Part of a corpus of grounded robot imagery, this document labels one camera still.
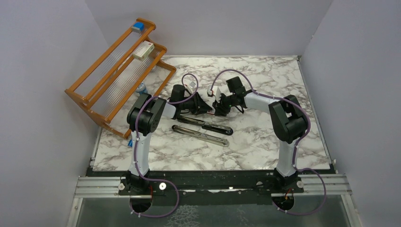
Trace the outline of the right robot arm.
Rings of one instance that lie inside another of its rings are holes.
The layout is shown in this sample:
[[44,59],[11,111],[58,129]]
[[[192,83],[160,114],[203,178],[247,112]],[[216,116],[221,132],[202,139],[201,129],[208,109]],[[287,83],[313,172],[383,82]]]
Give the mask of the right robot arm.
[[285,192],[297,181],[297,150],[299,142],[310,131],[310,119],[294,95],[273,97],[247,90],[239,77],[227,80],[230,95],[209,86],[207,95],[214,97],[212,106],[216,116],[226,116],[231,108],[245,108],[268,113],[275,136],[279,139],[279,160],[274,169],[273,187]]

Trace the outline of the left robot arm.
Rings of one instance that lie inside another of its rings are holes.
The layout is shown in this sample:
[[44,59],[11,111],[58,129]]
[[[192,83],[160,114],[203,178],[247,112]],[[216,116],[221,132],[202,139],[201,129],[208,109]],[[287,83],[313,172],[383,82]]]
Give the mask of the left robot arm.
[[188,89],[183,85],[174,85],[170,103],[150,94],[141,94],[127,115],[132,137],[132,158],[125,175],[126,184],[137,194],[148,190],[148,154],[150,140],[157,129],[160,119],[176,119],[183,110],[189,110],[194,115],[205,114],[212,108],[202,100],[198,92],[185,97]]

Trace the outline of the black stapler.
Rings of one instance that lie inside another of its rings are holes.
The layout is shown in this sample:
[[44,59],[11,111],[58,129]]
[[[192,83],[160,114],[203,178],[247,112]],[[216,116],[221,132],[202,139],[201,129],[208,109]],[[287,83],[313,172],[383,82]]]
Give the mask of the black stapler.
[[182,123],[197,125],[205,130],[220,133],[223,135],[232,135],[234,133],[234,130],[231,127],[218,125],[218,124],[215,124],[212,122],[206,122],[203,120],[198,120],[198,119],[189,118],[189,117],[185,117],[185,116],[178,116],[177,120]]

